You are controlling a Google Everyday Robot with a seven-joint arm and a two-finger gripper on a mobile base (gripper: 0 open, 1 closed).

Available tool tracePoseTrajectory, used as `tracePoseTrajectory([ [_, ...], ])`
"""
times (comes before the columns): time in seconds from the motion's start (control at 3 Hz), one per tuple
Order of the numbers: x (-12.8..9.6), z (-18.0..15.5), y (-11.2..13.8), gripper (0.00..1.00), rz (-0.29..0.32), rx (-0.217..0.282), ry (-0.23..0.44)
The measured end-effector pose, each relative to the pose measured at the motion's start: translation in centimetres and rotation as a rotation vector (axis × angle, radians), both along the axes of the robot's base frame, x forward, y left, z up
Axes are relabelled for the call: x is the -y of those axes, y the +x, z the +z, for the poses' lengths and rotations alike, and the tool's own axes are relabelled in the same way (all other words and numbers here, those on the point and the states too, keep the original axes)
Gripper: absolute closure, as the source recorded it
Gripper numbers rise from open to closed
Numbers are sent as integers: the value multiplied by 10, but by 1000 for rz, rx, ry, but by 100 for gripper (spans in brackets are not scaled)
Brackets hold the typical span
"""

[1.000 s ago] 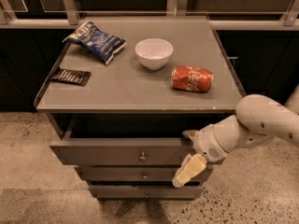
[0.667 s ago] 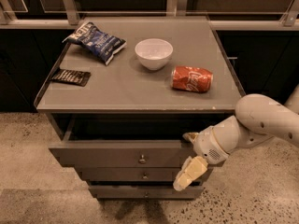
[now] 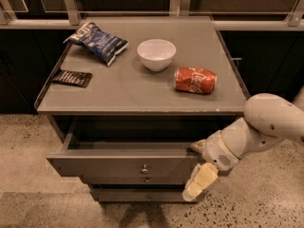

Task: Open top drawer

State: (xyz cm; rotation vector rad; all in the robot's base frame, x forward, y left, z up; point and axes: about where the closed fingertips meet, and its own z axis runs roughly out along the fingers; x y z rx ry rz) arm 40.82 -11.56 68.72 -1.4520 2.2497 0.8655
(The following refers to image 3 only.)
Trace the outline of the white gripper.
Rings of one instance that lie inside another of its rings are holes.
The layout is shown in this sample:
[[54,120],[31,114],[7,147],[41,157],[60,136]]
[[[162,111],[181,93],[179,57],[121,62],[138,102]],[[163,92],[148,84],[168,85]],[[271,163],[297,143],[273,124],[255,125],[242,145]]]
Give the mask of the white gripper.
[[220,130],[206,140],[192,142],[190,148],[202,153],[207,163],[198,163],[185,184],[182,197],[188,202],[194,201],[210,186],[218,178],[219,171],[229,171],[238,164],[238,158],[228,149]]

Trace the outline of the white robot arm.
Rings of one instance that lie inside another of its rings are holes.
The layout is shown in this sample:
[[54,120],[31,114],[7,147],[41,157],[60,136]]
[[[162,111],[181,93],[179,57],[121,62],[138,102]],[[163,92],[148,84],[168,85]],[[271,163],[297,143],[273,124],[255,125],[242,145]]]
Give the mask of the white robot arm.
[[194,201],[220,172],[231,170],[244,156],[267,150],[283,140],[304,144],[304,111],[274,94],[251,97],[241,118],[190,145],[205,163],[195,166],[182,192],[183,199]]

